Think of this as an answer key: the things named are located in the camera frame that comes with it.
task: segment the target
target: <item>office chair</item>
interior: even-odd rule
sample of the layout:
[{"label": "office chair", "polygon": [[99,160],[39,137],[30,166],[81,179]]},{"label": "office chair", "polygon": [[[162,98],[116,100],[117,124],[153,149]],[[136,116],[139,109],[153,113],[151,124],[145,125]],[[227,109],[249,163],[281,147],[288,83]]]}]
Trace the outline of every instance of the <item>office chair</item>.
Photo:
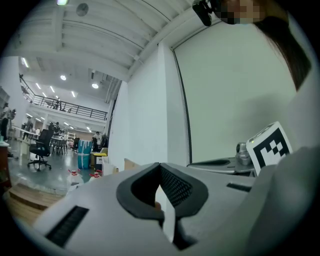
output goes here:
[{"label": "office chair", "polygon": [[73,151],[77,151],[78,152],[79,141],[80,141],[80,138],[78,138],[78,137],[74,138],[72,152]]},{"label": "office chair", "polygon": [[50,141],[53,134],[53,130],[44,129],[39,139],[35,141],[35,144],[30,145],[29,151],[36,154],[36,157],[39,156],[39,159],[29,162],[27,164],[28,167],[30,167],[30,164],[39,164],[37,171],[40,172],[40,165],[42,164],[49,166],[49,170],[51,170],[51,165],[47,163],[47,160],[44,160],[44,157],[50,156]]}]

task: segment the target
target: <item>railing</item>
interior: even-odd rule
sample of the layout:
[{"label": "railing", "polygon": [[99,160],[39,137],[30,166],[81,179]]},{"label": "railing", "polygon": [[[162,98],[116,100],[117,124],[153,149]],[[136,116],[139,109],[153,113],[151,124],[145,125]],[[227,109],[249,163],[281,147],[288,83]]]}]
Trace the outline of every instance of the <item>railing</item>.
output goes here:
[{"label": "railing", "polygon": [[100,111],[100,110],[96,110],[96,109],[92,109],[84,106],[79,106],[79,105],[68,103],[65,101],[58,101],[57,99],[54,99],[54,98],[47,98],[39,95],[34,95],[31,103],[38,106],[43,106],[50,109],[55,109],[62,112],[67,112],[67,113],[76,114],[76,115],[88,117],[88,118],[99,119],[99,120],[106,120],[107,114],[108,114],[107,112],[104,112],[104,111]]},{"label": "railing", "polygon": [[27,85],[26,81],[23,79],[23,77],[19,74],[20,78],[20,86],[21,86],[21,91],[22,95],[25,97],[25,99],[32,103],[32,100],[35,96],[34,92],[30,89],[30,87]]},{"label": "railing", "polygon": [[95,118],[99,120],[107,120],[107,112],[88,108],[85,106],[79,106],[76,104],[68,103],[65,101],[59,101],[55,98],[47,98],[39,95],[35,95],[34,92],[27,85],[23,76],[19,74],[20,85],[22,90],[22,95],[32,104],[43,106],[71,114],[76,114],[83,117]]}]

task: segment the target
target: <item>black slot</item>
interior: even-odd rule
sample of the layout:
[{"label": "black slot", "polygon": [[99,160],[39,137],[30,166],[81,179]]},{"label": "black slot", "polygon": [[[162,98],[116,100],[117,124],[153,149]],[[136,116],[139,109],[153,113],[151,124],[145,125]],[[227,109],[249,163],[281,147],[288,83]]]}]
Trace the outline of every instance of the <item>black slot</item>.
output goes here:
[{"label": "black slot", "polygon": [[89,209],[75,206],[46,236],[57,246],[63,247],[76,230]]},{"label": "black slot", "polygon": [[251,186],[246,186],[246,185],[242,185],[242,184],[229,183],[226,186],[228,188],[244,191],[244,192],[247,192],[247,193],[250,192],[250,190],[251,190]]}]

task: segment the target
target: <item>red object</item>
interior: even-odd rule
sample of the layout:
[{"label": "red object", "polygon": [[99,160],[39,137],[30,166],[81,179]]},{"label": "red object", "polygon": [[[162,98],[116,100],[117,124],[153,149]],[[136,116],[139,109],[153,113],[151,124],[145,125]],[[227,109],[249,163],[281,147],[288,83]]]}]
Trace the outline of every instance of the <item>red object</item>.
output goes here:
[{"label": "red object", "polygon": [[72,176],[76,176],[76,175],[77,175],[77,172],[76,172],[75,170],[70,171],[70,170],[68,169],[68,171],[69,171],[69,173],[71,173],[71,174],[72,174]]},{"label": "red object", "polygon": [[102,171],[101,170],[97,170],[94,174],[89,174],[91,177],[95,177],[95,178],[101,178],[101,176],[99,175],[99,173],[98,172],[101,172],[102,173]]}]

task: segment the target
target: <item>metal part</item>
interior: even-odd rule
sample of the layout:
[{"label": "metal part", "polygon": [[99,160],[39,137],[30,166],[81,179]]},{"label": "metal part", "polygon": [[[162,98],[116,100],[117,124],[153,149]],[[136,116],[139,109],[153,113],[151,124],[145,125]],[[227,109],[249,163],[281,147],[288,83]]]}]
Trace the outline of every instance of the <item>metal part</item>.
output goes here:
[{"label": "metal part", "polygon": [[240,164],[242,164],[244,166],[248,166],[252,163],[251,157],[249,155],[249,152],[247,151],[247,147],[246,147],[245,142],[239,142],[236,145],[235,158]]}]

